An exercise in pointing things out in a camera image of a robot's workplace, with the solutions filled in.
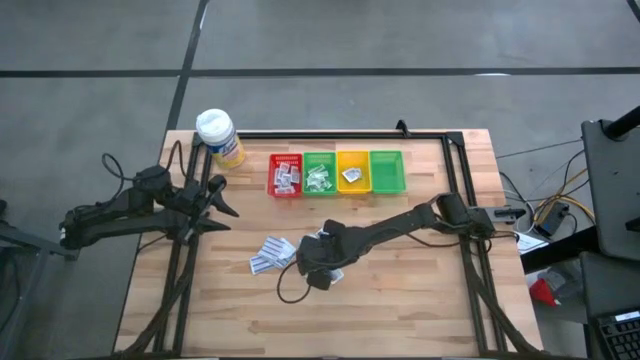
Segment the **white lid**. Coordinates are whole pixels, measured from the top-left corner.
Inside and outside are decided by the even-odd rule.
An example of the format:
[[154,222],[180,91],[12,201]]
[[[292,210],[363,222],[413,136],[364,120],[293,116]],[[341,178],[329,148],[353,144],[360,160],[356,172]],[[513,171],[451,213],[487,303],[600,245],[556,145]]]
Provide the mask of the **white lid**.
[[220,109],[209,109],[196,118],[196,129],[205,142],[218,142],[233,132],[229,115]]

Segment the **plastic bin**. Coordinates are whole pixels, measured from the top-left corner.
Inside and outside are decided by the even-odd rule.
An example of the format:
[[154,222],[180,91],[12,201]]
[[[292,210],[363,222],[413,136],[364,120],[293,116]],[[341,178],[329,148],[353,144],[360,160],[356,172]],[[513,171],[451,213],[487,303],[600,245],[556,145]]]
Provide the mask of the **plastic bin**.
[[269,156],[269,175],[267,178],[267,194],[277,198],[292,198],[302,194],[302,184],[292,184],[295,193],[293,194],[276,194],[276,186],[273,182],[276,169],[281,163],[295,165],[298,169],[302,169],[302,154],[271,154]]
[[[329,182],[333,184],[329,189],[324,191],[311,191],[307,186],[307,176],[309,170],[317,166],[324,165],[329,172]],[[336,183],[336,153],[334,152],[308,152],[304,153],[303,171],[302,171],[302,192],[309,196],[325,196],[335,195],[338,191]]]
[[[338,191],[342,194],[366,194],[371,192],[371,167],[368,151],[338,151]],[[352,183],[344,178],[342,172],[349,168],[360,168],[362,179]]]
[[400,194],[407,190],[401,151],[371,151],[369,156],[375,194]]

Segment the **green bin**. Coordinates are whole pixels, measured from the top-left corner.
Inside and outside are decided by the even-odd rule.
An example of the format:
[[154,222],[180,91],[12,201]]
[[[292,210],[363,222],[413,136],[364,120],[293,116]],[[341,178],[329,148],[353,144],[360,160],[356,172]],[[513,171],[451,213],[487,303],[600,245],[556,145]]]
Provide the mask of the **green bin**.
[[402,151],[370,152],[374,194],[400,194],[407,190]]
[[[336,153],[334,152],[308,152],[304,153],[302,161],[302,192],[309,196],[324,196],[335,195],[337,192],[337,179],[336,179]],[[307,186],[307,176],[309,176],[309,170],[317,166],[324,165],[329,172],[329,182],[331,187],[324,191],[311,191],[311,188]]]

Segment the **white container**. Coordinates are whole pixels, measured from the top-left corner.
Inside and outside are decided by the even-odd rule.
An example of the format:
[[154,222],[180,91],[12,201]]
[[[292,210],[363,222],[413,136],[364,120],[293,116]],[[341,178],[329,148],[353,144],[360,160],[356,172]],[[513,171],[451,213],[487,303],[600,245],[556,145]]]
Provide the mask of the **white container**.
[[230,169],[244,161],[244,148],[229,115],[209,109],[198,115],[196,129],[220,167]]

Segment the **keyboard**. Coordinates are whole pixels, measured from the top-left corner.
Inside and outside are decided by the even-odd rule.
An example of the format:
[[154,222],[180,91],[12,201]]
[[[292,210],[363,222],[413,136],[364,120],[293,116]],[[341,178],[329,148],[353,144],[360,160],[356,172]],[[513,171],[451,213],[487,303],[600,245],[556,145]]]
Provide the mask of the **keyboard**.
[[596,323],[607,358],[640,360],[640,309],[601,316]]

